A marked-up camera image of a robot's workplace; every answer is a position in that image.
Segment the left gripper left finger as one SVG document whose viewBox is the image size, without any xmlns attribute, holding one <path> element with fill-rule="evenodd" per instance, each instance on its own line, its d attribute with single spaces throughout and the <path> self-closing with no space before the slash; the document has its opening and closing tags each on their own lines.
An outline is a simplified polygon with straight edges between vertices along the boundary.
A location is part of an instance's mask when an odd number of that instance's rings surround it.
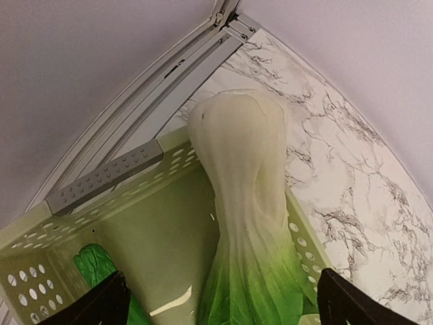
<svg viewBox="0 0 433 325">
<path fill-rule="evenodd" d="M 131 290 L 124 274 L 116 271 L 67 308 L 48 317 L 45 325 L 125 325 Z"/>
</svg>

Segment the fake green bok choy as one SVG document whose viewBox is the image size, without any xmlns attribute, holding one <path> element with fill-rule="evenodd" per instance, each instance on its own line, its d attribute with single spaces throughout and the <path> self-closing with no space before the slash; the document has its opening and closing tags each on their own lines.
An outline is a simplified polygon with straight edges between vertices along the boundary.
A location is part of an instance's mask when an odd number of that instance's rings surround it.
<svg viewBox="0 0 433 325">
<path fill-rule="evenodd" d="M 222 91 L 189 114 L 189 138 L 214 190 L 220 237 L 197 324 L 298 324 L 318 311 L 292 241 L 281 105 Z"/>
</svg>

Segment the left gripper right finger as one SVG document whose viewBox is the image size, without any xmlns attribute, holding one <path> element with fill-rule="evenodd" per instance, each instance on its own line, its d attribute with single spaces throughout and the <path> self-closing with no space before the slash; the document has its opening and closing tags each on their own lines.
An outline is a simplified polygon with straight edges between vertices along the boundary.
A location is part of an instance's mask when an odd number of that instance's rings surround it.
<svg viewBox="0 0 433 325">
<path fill-rule="evenodd" d="M 415 324 L 374 301 L 331 268 L 322 270 L 317 288 L 317 303 L 322 324 Z"/>
</svg>

